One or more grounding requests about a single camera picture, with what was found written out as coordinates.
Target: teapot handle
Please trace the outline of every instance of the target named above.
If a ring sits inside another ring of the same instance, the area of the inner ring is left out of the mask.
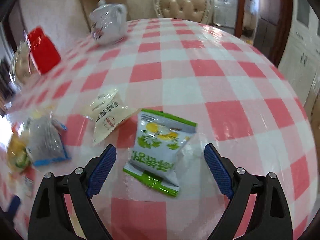
[[[117,20],[118,23],[121,24],[121,20],[126,21],[126,17],[127,17],[127,8],[124,4],[116,4],[115,5],[115,9],[117,10]]]

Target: white cabinet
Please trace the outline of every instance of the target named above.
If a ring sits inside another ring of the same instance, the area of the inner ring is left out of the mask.
[[[307,0],[293,0],[290,35],[278,70],[286,77],[303,105],[316,75],[320,74],[318,28],[319,19]]]
[[[308,54],[306,47],[294,37],[289,37],[279,71],[286,77],[301,103],[307,100],[313,79],[316,75],[314,65],[317,60]]]
[[[300,68],[300,76],[295,83],[295,87],[297,96],[304,105],[309,91],[312,86],[312,82],[316,76],[316,70],[314,67],[319,64],[318,60],[313,57],[311,54],[306,54],[304,59],[302,60],[301,68]]]

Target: green leaf illustration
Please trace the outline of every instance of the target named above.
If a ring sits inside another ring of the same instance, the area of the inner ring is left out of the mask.
[[[145,148],[146,147],[146,142],[144,141],[144,137],[138,137],[138,144],[142,147]]]
[[[159,147],[159,146],[160,146],[160,144],[161,144],[161,142],[160,142],[160,141],[153,141],[152,146],[153,146],[153,147]]]
[[[179,148],[179,145],[177,143],[173,143],[173,144],[167,144],[167,147],[169,147],[169,149],[171,150],[176,150]]]

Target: green snack bag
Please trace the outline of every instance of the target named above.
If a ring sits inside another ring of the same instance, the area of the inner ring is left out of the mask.
[[[143,184],[175,197],[179,190],[174,170],[178,151],[196,133],[197,124],[151,109],[138,114],[131,158],[123,171]]]

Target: metal screw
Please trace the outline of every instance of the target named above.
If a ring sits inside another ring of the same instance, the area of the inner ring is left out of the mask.
[[[273,172],[269,173],[270,178],[275,179],[277,177],[277,175]]]
[[[44,178],[45,178],[45,179],[48,179],[48,178],[51,177],[51,175],[52,175],[51,172],[47,172],[47,173],[44,175]]]
[[[237,169],[237,172],[238,172],[239,174],[245,174],[245,169],[244,169],[244,168],[238,168],[238,169]]]
[[[82,168],[77,168],[75,170],[75,174],[81,174],[83,172],[83,169]]]

